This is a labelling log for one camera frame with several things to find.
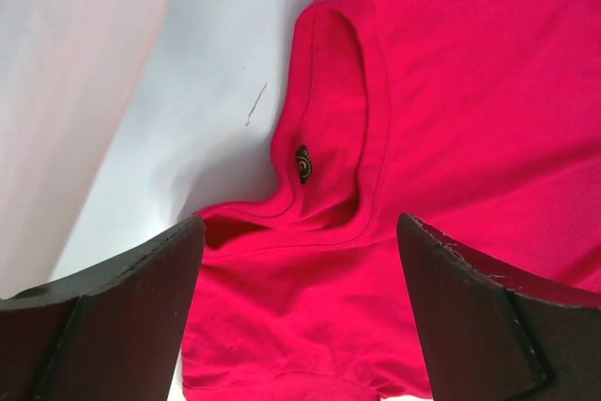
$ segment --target scratch mark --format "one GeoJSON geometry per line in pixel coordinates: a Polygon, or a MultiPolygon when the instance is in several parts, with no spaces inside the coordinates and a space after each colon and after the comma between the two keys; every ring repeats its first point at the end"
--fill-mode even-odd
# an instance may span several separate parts
{"type": "Polygon", "coordinates": [[[259,95],[256,97],[256,100],[254,101],[253,108],[251,108],[251,111],[248,113],[248,116],[246,116],[246,124],[244,124],[244,127],[250,126],[251,116],[253,115],[254,109],[256,108],[256,105],[259,103],[261,96],[263,96],[263,91],[265,91],[265,88],[267,88],[267,82],[265,82],[265,84],[263,85],[263,88],[261,88],[261,92],[259,92],[259,95]]]}

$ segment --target neckline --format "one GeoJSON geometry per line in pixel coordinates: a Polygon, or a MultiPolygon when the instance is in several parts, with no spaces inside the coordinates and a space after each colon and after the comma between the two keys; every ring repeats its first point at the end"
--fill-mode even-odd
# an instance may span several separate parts
{"type": "Polygon", "coordinates": [[[259,246],[254,234],[240,236],[231,239],[219,250],[208,249],[205,258],[266,252],[275,248],[344,246],[350,241],[359,239],[369,228],[378,198],[379,181],[386,160],[391,128],[391,99],[387,70],[378,40],[376,11],[370,0],[315,0],[297,20],[286,103],[271,142],[271,160],[278,178],[278,189],[275,194],[264,202],[222,203],[202,209],[197,214],[204,218],[225,214],[243,221],[265,224],[286,215],[298,197],[302,196],[303,187],[297,178],[292,178],[297,175],[297,168],[290,155],[294,154],[295,131],[313,94],[311,89],[311,81],[314,78],[313,53],[312,46],[307,46],[306,43],[313,42],[316,17],[324,10],[336,12],[348,21],[355,31],[362,50],[367,96],[367,128],[357,171],[360,191],[357,212],[348,223],[328,230],[310,233],[289,230],[257,232],[261,234],[259,246]]]}

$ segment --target white plastic object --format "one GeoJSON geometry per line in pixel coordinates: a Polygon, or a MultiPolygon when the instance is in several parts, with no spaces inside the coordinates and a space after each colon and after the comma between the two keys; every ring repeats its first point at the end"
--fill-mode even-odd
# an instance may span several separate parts
{"type": "Polygon", "coordinates": [[[167,1],[0,0],[0,297],[51,275],[167,1]]]}

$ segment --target wrinkled fabric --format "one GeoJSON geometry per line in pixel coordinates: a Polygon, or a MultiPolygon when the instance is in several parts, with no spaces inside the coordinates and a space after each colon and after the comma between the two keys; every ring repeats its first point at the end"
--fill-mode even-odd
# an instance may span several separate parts
{"type": "Polygon", "coordinates": [[[600,97],[601,0],[315,0],[271,144],[277,192],[199,212],[188,399],[429,396],[404,212],[601,290],[600,97]]]}

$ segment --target black logo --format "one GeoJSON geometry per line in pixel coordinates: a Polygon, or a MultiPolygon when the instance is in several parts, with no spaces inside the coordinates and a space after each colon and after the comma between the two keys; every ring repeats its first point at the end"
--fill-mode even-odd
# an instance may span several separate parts
{"type": "Polygon", "coordinates": [[[302,145],[297,150],[297,165],[299,166],[300,184],[302,185],[306,183],[313,171],[311,157],[309,157],[309,150],[305,145],[302,145]]]}

